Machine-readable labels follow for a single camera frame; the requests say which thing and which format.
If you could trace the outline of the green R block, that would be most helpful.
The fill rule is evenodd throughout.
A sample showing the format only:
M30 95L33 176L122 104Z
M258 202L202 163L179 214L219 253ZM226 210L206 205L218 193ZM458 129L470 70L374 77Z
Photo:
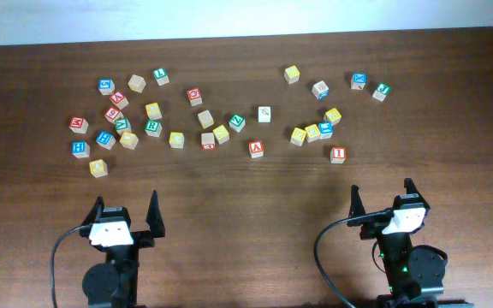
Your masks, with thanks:
M161 122L148 120L146 123L145 131L148 136L158 138L162 132Z

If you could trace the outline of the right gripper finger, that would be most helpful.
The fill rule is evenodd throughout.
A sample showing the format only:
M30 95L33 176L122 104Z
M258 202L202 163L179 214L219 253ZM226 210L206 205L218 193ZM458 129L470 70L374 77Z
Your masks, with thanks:
M359 195L359 187L356 185L352 185L351 197L350 197L350 209L349 209L348 217L356 218L364 215L365 215L365 207Z
M411 178L404 179L404 188L406 189L406 194L419 194L419 190Z

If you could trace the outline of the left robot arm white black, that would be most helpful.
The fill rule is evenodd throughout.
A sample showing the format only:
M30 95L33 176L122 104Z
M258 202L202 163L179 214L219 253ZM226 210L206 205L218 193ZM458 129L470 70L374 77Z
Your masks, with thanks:
M84 275L82 290L89 307L135 307L137 305L140 250L153 248L165 236L157 192L151 195L146 214L147 230L132 231L125 207L106 207L97 197L82 222L80 236L105 254L105 261L93 265Z

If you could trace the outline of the red I block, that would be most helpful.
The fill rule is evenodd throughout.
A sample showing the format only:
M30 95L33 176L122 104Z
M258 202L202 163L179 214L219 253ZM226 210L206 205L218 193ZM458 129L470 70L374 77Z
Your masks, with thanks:
M344 163L347 159L346 149L344 147L333 147L330 151L331 163Z

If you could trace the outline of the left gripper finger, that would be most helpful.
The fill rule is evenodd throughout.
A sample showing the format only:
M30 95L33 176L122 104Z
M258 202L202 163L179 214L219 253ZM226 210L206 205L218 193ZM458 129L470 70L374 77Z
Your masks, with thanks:
M82 226L88 226L94 224L100 217L104 210L104 200L101 196L98 196L94 202L93 207L86 215L86 218L82 222Z
M146 223L149 226L153 238L163 238L165 236L165 226L159 209L157 191L154 190L151 195L148 211L146 214Z

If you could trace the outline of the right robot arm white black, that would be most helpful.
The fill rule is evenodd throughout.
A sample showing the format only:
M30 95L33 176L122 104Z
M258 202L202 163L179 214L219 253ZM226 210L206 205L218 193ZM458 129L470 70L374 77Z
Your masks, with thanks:
M383 255L383 267L389 295L379 295L379 307L437 307L443 293L443 277L448 255L433 246L414 246L411 236L424 225L431 207L414 185L404 180L406 192L395 197L387 209L367 213L359 187L351 187L351 205L347 224L360 226L362 240L375 240Z

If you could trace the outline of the yellow C block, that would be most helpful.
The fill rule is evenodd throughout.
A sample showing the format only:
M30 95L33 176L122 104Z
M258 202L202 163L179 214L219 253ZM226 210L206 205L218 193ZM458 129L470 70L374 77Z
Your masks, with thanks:
M169 145L173 149L182 149L185 145L185 135L182 132L171 132L169 135Z

